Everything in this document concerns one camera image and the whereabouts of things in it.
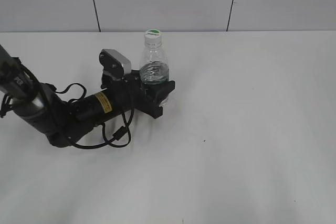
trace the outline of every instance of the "black wire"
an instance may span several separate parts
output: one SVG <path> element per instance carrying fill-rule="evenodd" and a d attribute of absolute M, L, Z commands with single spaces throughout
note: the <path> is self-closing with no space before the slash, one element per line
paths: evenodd
<path fill-rule="evenodd" d="M 57 93 L 57 94 L 65 94 L 65 93 L 67 93 L 67 92 L 69 91 L 69 89 L 70 89 L 73 85 L 78 85 L 78 86 L 80 86 L 80 87 L 83 89 L 83 94 L 82 94 L 82 95 L 80 96 L 80 98 L 78 98 L 78 99 L 77 99 L 77 98 L 70 99 L 70 100 L 68 101 L 68 103 L 71 104 L 71 103 L 73 103 L 73 102 L 75 102 L 75 101 L 79 101 L 79 100 L 83 99 L 83 98 L 86 96 L 87 90 L 86 90 L 86 88 L 85 88 L 82 84 L 77 83 L 77 82 L 74 82 L 74 83 L 70 84 L 70 85 L 67 86 L 63 91 L 60 91 L 60 92 L 55 91 L 55 93 Z"/>
<path fill-rule="evenodd" d="M 128 121 L 126 120 L 126 116 L 125 116 L 125 111 L 124 109 L 121 107 L 121 115 L 122 115 L 122 119 L 123 119 L 123 122 L 124 122 L 124 125 L 126 127 L 126 130 L 127 130 L 127 135 L 128 135 L 128 142 L 125 143 L 125 144 L 122 144 L 122 145 L 116 145 L 116 144 L 112 144 L 109 143 L 110 146 L 114 147 L 114 148 L 123 148 L 123 147 L 126 147 L 127 145 L 130 144 L 131 142 L 131 131 L 130 131 L 130 124 L 133 120 L 133 117 L 134 117 L 134 103 L 133 103 L 133 96 L 130 92 L 130 90 L 128 89 L 127 85 L 123 82 L 123 86 L 125 87 L 125 89 L 127 90 L 127 94 L 129 95 L 129 98 L 130 98 L 130 101 L 131 101 L 131 114 L 130 114 L 130 117 L 128 119 Z M 107 137 L 106 137 L 106 131 L 105 131 L 105 123 L 102 123 L 102 126 L 103 126 L 103 129 L 102 129 L 102 135 L 103 135 L 103 139 L 105 142 L 109 142 L 111 140 L 108 140 Z"/>
<path fill-rule="evenodd" d="M 47 109 L 50 111 L 50 116 L 52 119 L 52 122 L 55 124 L 57 131 L 59 132 L 59 134 L 72 146 L 79 148 L 79 149 L 84 149 L 84 150 L 92 150 L 92 149 L 98 149 L 104 146 L 107 146 L 109 143 L 112 143 L 115 139 L 112 138 L 108 141 L 106 141 L 105 143 L 101 143 L 101 144 L 97 144 L 97 145 L 80 145 L 75 143 L 70 137 L 67 137 L 63 131 L 63 129 L 59 126 L 54 111 L 49 103 L 49 100 L 44 92 L 44 89 L 41 85 L 41 83 L 37 80 L 37 78 L 33 75 L 33 73 L 26 68 L 24 65 L 21 65 L 22 69 L 26 72 L 26 74 L 33 80 L 33 82 L 35 82 L 35 85 L 37 86 L 37 89 L 42 97 L 42 100 L 45 104 L 45 106 L 47 107 Z"/>

